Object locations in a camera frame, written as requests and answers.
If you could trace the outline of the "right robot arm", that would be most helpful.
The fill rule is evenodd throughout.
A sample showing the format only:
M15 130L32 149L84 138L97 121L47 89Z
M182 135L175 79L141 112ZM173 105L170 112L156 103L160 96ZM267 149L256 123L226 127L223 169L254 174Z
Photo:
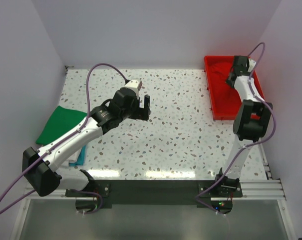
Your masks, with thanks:
M235 89L241 105L233 123L233 146L224 167L215 177L213 192L230 197L240 191L240 176L253 146L266 134L271 118L269 108L255 86L253 70L256 62L248 56L234 56L226 84Z

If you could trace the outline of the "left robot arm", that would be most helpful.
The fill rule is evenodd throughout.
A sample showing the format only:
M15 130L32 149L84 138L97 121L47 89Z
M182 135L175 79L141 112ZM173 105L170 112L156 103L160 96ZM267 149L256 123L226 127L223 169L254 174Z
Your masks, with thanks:
M118 127L126 119L147 121L150 116L150 96L140 98L126 87L119 89L112 99L95 107L83 121L54 142L34 150L27 148L22 156L24 177L38 193L47 196L56 189L77 190L83 196L94 192L92 176L85 170L77 175L61 176L59 167L77 150Z

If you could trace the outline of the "red t shirt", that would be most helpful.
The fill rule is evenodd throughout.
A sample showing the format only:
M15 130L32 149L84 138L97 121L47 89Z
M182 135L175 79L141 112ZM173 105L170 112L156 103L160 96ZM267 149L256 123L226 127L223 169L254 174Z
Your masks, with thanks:
M216 112L223 115L236 115L241 105L238 92L226 84L231 66L231 62L221 61L208 70Z

